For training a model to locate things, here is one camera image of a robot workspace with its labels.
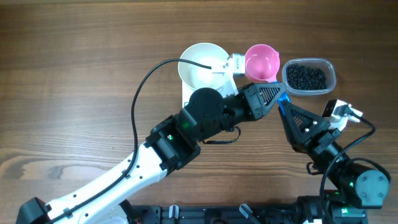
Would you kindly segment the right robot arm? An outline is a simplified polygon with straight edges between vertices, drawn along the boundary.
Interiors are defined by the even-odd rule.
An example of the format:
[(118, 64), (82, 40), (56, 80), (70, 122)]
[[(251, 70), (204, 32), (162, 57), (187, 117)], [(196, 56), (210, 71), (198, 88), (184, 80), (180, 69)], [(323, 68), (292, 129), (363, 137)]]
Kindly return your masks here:
[[(311, 158), (307, 172), (322, 177), (319, 214), (323, 223), (364, 223), (366, 210), (382, 208), (389, 192), (390, 174), (369, 159), (351, 159), (347, 155), (349, 149), (376, 131), (362, 112), (334, 99), (327, 102), (320, 116), (289, 100), (279, 101), (279, 113), (292, 149)], [(364, 123), (370, 130), (341, 147), (336, 140), (348, 121)]]

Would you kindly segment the pink scoop with blue handle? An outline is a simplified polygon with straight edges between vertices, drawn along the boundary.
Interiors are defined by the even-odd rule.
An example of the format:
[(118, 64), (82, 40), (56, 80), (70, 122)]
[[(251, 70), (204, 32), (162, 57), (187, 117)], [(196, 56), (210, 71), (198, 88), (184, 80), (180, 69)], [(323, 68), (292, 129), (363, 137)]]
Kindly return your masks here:
[(280, 83), (277, 81), (279, 68), (279, 53), (269, 45), (254, 45), (245, 54), (245, 75), (253, 83)]

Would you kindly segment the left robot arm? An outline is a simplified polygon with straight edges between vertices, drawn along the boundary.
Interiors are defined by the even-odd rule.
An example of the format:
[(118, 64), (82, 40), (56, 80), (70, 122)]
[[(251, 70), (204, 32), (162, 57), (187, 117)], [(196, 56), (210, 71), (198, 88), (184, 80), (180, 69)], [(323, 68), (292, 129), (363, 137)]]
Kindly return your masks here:
[(34, 197), (18, 212), (17, 223), (127, 223), (117, 214), (125, 200), (200, 154), (199, 142), (237, 124), (265, 116), (285, 92), (283, 83), (250, 83), (222, 97), (212, 88), (192, 93), (179, 113), (169, 116), (118, 165), (84, 187), (49, 203)]

